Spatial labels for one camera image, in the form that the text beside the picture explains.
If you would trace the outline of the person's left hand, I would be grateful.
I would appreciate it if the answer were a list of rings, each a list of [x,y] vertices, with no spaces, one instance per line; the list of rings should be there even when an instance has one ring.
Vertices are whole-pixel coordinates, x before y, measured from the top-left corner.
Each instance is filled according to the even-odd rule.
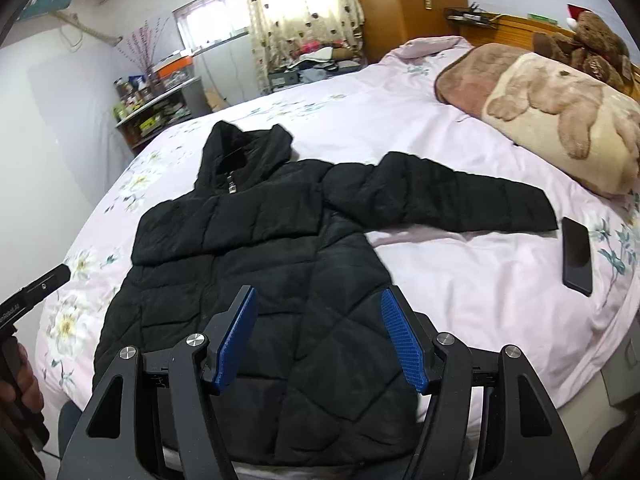
[[[15,376],[17,388],[5,380],[1,381],[1,427],[11,437],[17,439],[23,435],[23,431],[16,426],[18,416],[11,412],[11,406],[15,400],[20,400],[24,407],[38,418],[42,416],[44,400],[38,378],[29,362],[27,350],[15,337],[12,337],[12,340],[16,342],[16,355],[20,366]]]

